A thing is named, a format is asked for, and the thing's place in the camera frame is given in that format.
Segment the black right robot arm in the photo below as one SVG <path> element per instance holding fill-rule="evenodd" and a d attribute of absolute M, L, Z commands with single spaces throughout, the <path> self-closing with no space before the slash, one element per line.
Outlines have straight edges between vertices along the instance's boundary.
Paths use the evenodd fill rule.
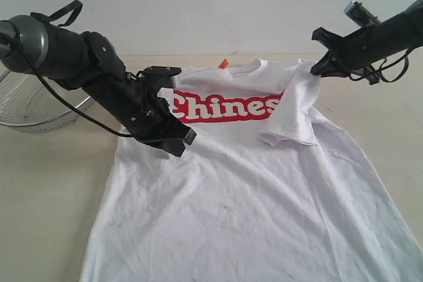
<path fill-rule="evenodd" d="M 409 54 L 422 47 L 422 0 L 383 22 L 358 1 L 350 2 L 344 14 L 359 29 L 344 37 L 323 27 L 314 30 L 312 39 L 327 52 L 310 73 L 351 81 L 366 79 L 370 85 L 394 83 L 404 76 Z"/>

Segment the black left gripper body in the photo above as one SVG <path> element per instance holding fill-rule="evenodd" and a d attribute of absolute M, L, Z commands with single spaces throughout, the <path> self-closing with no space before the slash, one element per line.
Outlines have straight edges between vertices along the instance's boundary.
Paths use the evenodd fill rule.
<path fill-rule="evenodd" d="M 174 138 L 174 120 L 165 103 L 134 79 L 97 78 L 83 90 L 122 124 L 136 140 L 148 144 Z"/>

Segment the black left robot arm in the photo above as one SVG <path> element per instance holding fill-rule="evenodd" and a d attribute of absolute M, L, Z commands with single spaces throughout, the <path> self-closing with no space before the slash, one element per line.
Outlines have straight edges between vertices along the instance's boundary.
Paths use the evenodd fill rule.
<path fill-rule="evenodd" d="M 44 19 L 18 15 L 1 21 L 1 63 L 15 73 L 34 75 L 64 106 L 118 137 L 180 157 L 196 132 L 177 119 L 163 88 L 174 88 L 179 67 L 151 66 L 127 71 L 113 45 L 98 32 L 72 32 Z M 120 133 L 89 117 L 61 97 L 49 84 L 82 89 L 122 126 Z"/>

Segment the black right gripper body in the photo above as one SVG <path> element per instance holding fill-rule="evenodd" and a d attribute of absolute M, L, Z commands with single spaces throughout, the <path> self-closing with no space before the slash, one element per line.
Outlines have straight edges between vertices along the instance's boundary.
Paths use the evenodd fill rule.
<path fill-rule="evenodd" d="M 347 36 L 333 37 L 335 77 L 376 77 L 371 64 L 387 57 L 384 28 L 365 27 Z"/>

